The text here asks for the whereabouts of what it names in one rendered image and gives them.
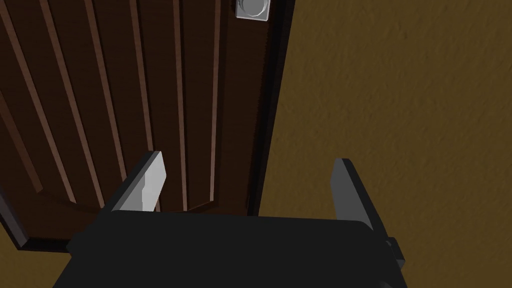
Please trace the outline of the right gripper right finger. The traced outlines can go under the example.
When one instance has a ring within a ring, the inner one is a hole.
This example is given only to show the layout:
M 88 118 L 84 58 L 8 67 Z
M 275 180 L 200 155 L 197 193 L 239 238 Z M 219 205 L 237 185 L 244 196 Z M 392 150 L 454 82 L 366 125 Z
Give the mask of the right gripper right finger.
M 354 166 L 347 158 L 337 158 L 331 173 L 331 191 L 337 220 L 366 224 L 378 237 L 389 238 L 385 226 L 373 205 Z

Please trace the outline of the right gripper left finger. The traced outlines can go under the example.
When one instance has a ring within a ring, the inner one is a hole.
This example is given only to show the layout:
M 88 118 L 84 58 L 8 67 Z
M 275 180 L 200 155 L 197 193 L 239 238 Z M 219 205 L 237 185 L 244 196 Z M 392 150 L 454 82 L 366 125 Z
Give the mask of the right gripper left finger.
M 101 212 L 154 211 L 167 178 L 161 151 L 149 151 L 113 193 Z

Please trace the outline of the dark brown panelled door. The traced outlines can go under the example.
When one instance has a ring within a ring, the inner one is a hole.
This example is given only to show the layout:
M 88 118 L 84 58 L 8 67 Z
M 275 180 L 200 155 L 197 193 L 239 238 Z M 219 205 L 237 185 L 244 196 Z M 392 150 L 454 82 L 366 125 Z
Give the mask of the dark brown panelled door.
M 256 217 L 296 0 L 0 0 L 0 223 L 64 253 L 161 151 L 158 212 Z

